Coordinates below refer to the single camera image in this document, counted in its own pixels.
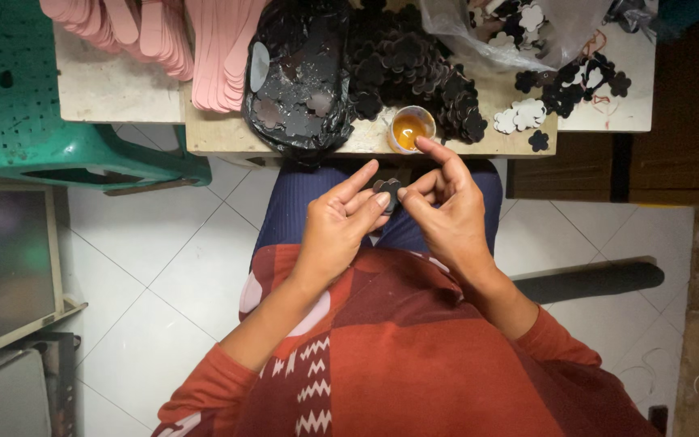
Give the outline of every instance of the lap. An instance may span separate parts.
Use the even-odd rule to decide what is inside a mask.
[[[298,164],[286,162],[274,184],[255,251],[260,247],[273,244],[300,243],[304,234],[309,202],[344,182],[365,162],[365,159],[332,159],[316,169],[306,169]],[[503,195],[500,177],[495,166],[486,159],[466,161],[466,166],[471,170],[471,177],[484,194],[485,233],[492,253],[498,232]],[[361,245],[370,246],[371,240],[366,236]],[[403,209],[393,214],[390,221],[383,227],[377,246],[428,251],[419,226]]]

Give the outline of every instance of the white tiled floor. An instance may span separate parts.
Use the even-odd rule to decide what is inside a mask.
[[[123,125],[122,138],[176,148],[167,126]],[[494,159],[505,180],[506,161]],[[148,435],[156,412],[237,323],[276,170],[210,159],[209,187],[106,197],[71,189],[60,229],[64,289],[89,307],[53,329],[83,336],[79,430]],[[692,240],[690,208],[504,201],[496,260],[510,275],[651,255],[656,289],[577,299],[549,311],[601,353],[646,413],[676,396]]]

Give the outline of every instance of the green plastic stool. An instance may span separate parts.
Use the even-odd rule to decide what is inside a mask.
[[[0,0],[0,176],[130,194],[212,181],[206,157],[118,138],[109,124],[63,121],[53,22],[37,0]]]

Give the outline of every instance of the plastic cup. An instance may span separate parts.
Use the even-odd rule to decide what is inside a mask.
[[[394,152],[401,153],[402,155],[412,155],[414,153],[420,153],[420,151],[416,148],[414,150],[409,150],[407,148],[404,148],[401,144],[398,144],[398,139],[395,137],[394,133],[394,126],[396,120],[398,120],[402,116],[413,116],[417,118],[419,121],[421,121],[422,127],[425,128],[425,134],[422,136],[430,139],[433,139],[433,137],[436,135],[436,121],[433,120],[433,116],[430,115],[430,112],[425,110],[425,108],[423,108],[422,106],[403,107],[400,110],[398,110],[398,112],[396,112],[393,116],[393,123],[390,124],[390,128],[388,129],[388,144],[390,144],[390,148],[392,148]]]

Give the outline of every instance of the wooden workbench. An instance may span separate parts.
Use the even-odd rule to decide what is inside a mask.
[[[492,128],[496,112],[511,106],[514,100],[536,97],[536,91],[525,95],[513,88],[513,73],[483,76],[480,112],[488,120],[485,139],[476,144],[452,141],[448,146],[465,155],[491,155],[507,158],[552,155],[556,151],[557,127],[561,132],[647,132],[651,129],[652,89],[654,84],[655,45],[643,33],[625,33],[617,24],[600,28],[607,44],[601,52],[633,81],[627,98],[610,101],[582,102],[568,119],[547,117],[542,130],[550,136],[550,148],[534,153],[527,138],[534,132],[501,134]],[[165,76],[158,65],[140,64],[128,55],[107,55],[60,27],[55,27],[58,87],[61,116],[69,121],[92,123],[170,123],[187,124],[188,147],[201,155],[217,155],[230,161],[256,156],[277,155],[260,142],[237,114],[216,114],[196,110],[185,99],[190,84],[182,85]],[[497,93],[496,89],[507,90]],[[608,85],[596,95],[610,95]],[[392,153],[384,141],[392,109],[378,119],[355,121],[355,132],[339,149],[339,154]]]

